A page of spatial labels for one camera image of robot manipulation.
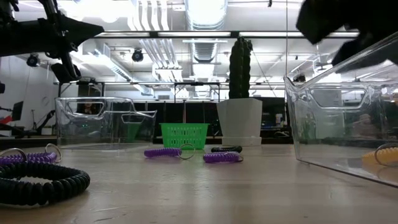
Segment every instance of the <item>potted cactus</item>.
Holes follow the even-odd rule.
[[[223,145],[261,145],[262,101],[249,97],[252,43],[240,37],[229,58],[229,99],[217,104]]]

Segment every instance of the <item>clear plastic bin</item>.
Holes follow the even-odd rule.
[[[302,85],[285,77],[297,159],[398,185],[396,63],[398,34]]]
[[[58,146],[63,149],[128,149],[152,144],[156,111],[136,111],[128,98],[56,100]]]

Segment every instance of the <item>wooden table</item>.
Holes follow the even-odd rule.
[[[142,152],[65,150],[62,165],[87,171],[88,190],[41,208],[2,206],[0,223],[398,223],[397,189],[300,163],[290,145],[246,148],[238,164]]]

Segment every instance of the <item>white pot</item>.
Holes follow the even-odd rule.
[[[262,101],[230,99],[217,104],[225,146],[260,146]]]

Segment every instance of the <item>cactus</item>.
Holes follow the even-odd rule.
[[[250,41],[239,37],[229,57],[229,98],[248,98],[250,88]]]

